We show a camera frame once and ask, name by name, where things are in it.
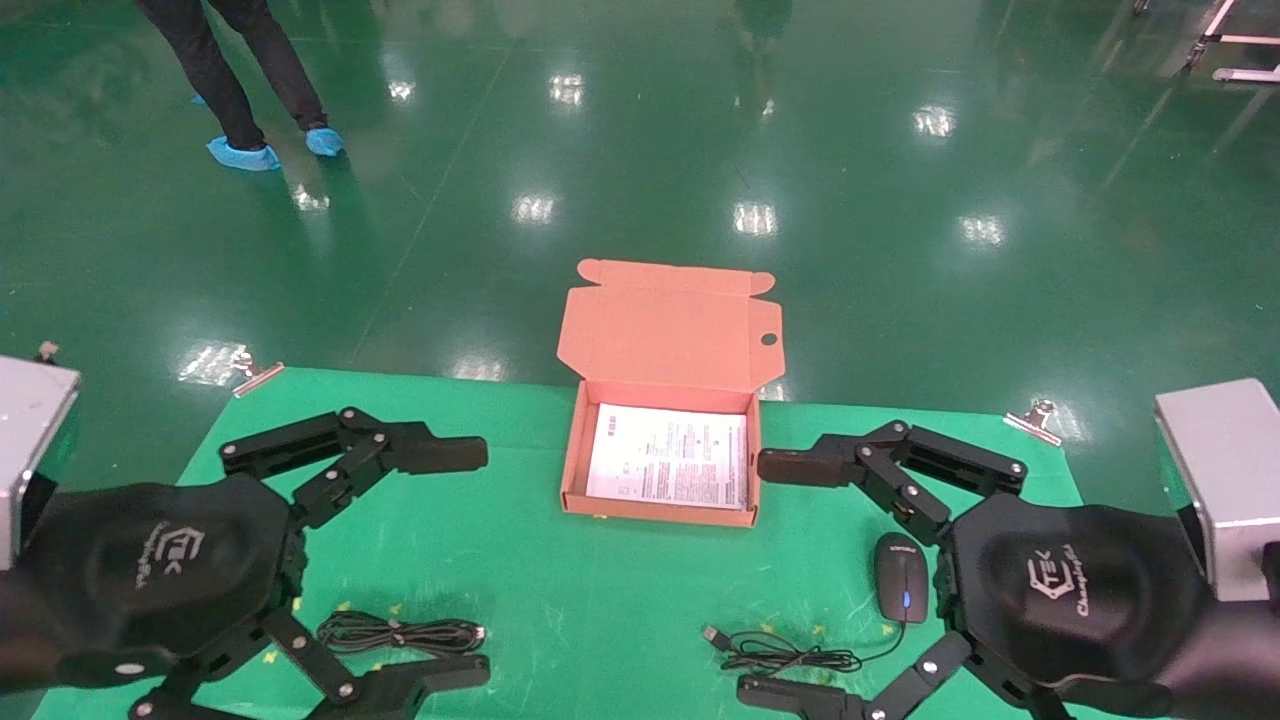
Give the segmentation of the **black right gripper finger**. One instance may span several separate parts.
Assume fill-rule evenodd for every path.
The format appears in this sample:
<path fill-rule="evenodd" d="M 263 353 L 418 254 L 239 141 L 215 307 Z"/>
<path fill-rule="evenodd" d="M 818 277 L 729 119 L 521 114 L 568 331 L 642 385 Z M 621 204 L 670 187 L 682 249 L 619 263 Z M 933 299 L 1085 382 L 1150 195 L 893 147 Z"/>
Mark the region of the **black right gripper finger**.
<path fill-rule="evenodd" d="M 799 719 L 914 719 L 960 670 L 969 671 L 1027 719 L 1061 719 L 1062 700 L 1051 676 L 1062 657 L 1062 635 L 1050 630 L 948 630 L 878 694 L 867 698 L 835 687 L 777 675 L 742 675 L 744 705 Z"/>
<path fill-rule="evenodd" d="M 1024 462 L 902 420 L 863 436 L 826 433 L 806 450 L 764 448 L 756 470 L 776 484 L 858 488 L 925 546 L 940 544 L 952 520 L 916 475 L 982 498 L 1020 495 L 1027 478 Z"/>

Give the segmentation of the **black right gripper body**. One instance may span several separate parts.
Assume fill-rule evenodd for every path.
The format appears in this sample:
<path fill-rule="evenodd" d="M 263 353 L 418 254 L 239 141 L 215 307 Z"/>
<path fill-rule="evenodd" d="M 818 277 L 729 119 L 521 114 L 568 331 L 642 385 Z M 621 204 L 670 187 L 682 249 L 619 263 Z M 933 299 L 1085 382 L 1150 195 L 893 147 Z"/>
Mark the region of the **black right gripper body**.
<path fill-rule="evenodd" d="M 1174 518 L 987 498 L 940 537 L 938 614 L 966 670 L 1039 719 L 1275 719 L 1277 616 L 1217 600 Z"/>

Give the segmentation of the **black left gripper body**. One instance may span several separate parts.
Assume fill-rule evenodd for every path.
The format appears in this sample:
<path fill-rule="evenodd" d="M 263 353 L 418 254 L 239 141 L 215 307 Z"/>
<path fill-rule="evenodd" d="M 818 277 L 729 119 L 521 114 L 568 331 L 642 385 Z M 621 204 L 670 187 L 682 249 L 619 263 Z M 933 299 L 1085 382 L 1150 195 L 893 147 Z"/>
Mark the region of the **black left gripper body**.
<path fill-rule="evenodd" d="M 3 573 L 3 691 L 118 687 L 218 655 L 268 606 L 289 525 L 242 475 L 55 495 Z"/>

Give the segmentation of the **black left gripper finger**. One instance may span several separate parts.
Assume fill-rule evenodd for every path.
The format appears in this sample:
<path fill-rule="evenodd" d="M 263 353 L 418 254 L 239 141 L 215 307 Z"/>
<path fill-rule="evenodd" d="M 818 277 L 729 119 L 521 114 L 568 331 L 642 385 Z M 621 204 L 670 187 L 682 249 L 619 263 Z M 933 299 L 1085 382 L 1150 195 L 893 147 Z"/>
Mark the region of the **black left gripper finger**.
<path fill-rule="evenodd" d="M 291 501 L 297 527 L 317 529 L 393 471 L 408 475 L 476 471 L 488 464 L 479 436 L 442 438 L 424 421 L 383 421 L 343 407 L 233 439 L 220 448 L 227 475 L 266 480 L 325 461 Z"/>
<path fill-rule="evenodd" d="M 197 630 L 206 632 L 214 644 L 236 644 L 248 632 L 276 644 L 323 694 L 310 719 L 413 719 L 431 694 L 480 687 L 490 676 L 484 655 L 396 664 L 356 676 L 291 610 L 257 612 L 238 624 L 224 623 L 218 632 L 210 628 L 210 621 L 180 620 L 175 611 L 131 619 L 131 643 L 156 651 L 170 664 L 160 684 L 134 702 L 133 719 L 234 717 L 195 702 L 200 687 L 212 678 L 210 662 L 198 650 L 182 653 L 175 646 L 192 641 Z"/>

